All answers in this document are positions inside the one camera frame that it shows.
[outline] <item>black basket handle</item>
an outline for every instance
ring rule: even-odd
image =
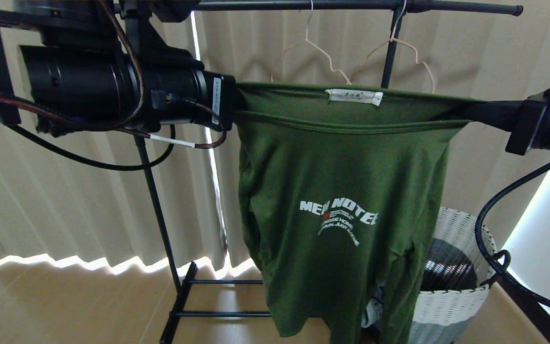
[[[500,250],[500,252],[494,253],[493,256],[491,256],[491,258],[495,261],[497,261],[502,257],[504,257],[504,264],[502,264],[502,268],[506,270],[508,269],[508,266],[510,265],[510,260],[511,260],[510,252],[508,250]],[[496,272],[494,276],[491,276],[490,278],[485,280],[483,283],[481,283],[479,286],[482,287],[483,285],[487,284],[489,285],[489,287],[491,287],[491,285],[496,283],[499,279],[500,279],[500,274]]]

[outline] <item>black metal rack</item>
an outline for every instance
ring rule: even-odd
[[[309,10],[311,9],[310,0],[203,0],[197,7],[199,11],[271,11],[271,10]],[[387,9],[393,11],[391,18],[391,30],[394,29],[397,19],[399,25],[394,33],[398,37],[400,33],[401,22],[406,13],[420,13],[423,11],[471,11],[479,13],[497,13],[518,16],[523,11],[522,6],[506,6],[497,4],[482,4],[473,2],[441,1],[441,0],[313,0],[315,10],[332,9]],[[386,62],[381,79],[381,87],[388,88],[391,78],[391,70],[396,53],[396,42],[390,42],[386,54]],[[142,137],[135,137],[135,144],[139,151],[139,156],[143,164],[149,163],[146,151],[146,142]],[[159,200],[157,187],[154,183],[154,177],[150,168],[144,170],[146,182],[154,211],[159,223],[159,230],[162,236],[165,252],[169,260],[173,282],[177,296],[173,308],[169,312],[162,336],[161,344],[171,344],[177,331],[177,327],[182,317],[209,317],[209,318],[264,318],[271,316],[269,312],[214,312],[214,311],[184,311],[186,301],[190,295],[190,290],[195,284],[262,284],[261,279],[196,279],[197,265],[190,263],[190,268],[186,273],[184,281],[180,281],[175,268],[173,250],[169,241],[169,234],[162,215],[162,209]]]

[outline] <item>tan tiled floor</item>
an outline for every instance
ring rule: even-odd
[[[199,277],[210,278],[210,270]],[[259,278],[256,270],[240,279]],[[0,266],[0,343],[157,344],[175,299],[166,269],[147,274],[131,267],[113,275],[50,263]],[[187,310],[266,310],[257,285],[192,288]],[[269,318],[181,320],[175,344],[326,344],[328,329],[319,319],[299,335],[280,338]],[[459,344],[546,344],[529,320],[499,288],[457,342]]]

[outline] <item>curtain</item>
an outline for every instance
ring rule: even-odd
[[[507,0],[497,3],[519,4]],[[403,19],[400,39],[419,50],[436,79],[436,93],[485,100],[523,100],[550,87],[550,1],[525,1],[521,17],[487,13],[429,11]],[[197,13],[203,61],[238,81],[269,81],[284,48],[304,39],[309,11]],[[333,67],[350,75],[367,54],[389,38],[391,12],[314,11],[309,39],[332,57]],[[352,80],[379,86],[386,48],[373,54]],[[390,87],[430,92],[431,83],[415,54],[399,45]],[[273,68],[274,80],[344,85],[330,72],[327,57],[299,46]],[[491,196],[550,161],[550,152],[506,153],[508,133],[472,123],[452,141],[443,206],[478,214]],[[238,151],[233,129],[215,151],[222,212],[233,266],[248,258],[238,211]],[[502,246],[535,193],[541,178],[504,198],[486,224]]]
[[[0,1],[0,9],[11,9]],[[194,52],[190,20],[161,24],[152,18],[168,44]],[[20,44],[40,45],[37,32],[2,29],[15,93],[24,89],[18,62]],[[22,111],[22,126],[31,130],[35,116]],[[178,139],[205,142],[203,127],[176,126]],[[169,129],[161,135],[168,136]],[[124,133],[73,133],[40,137],[97,161],[138,165],[139,155]],[[150,141],[153,160],[166,144]],[[216,192],[207,151],[176,146],[153,168],[176,264],[209,257],[223,267],[225,240],[216,209]],[[159,227],[144,173],[113,172],[81,165],[20,137],[0,124],[0,258],[48,253],[53,259],[77,255],[84,261],[106,257],[115,266],[139,256],[144,264],[165,258]]]

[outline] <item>barcode sticker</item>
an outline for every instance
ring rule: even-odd
[[[220,93],[222,92],[222,79],[214,78],[213,79],[213,101],[212,101],[212,110],[220,115]],[[220,124],[220,121],[212,116],[212,123],[215,125]]]
[[[383,99],[383,92],[360,91],[357,89],[327,89],[328,100],[334,102],[354,102],[379,106]]]

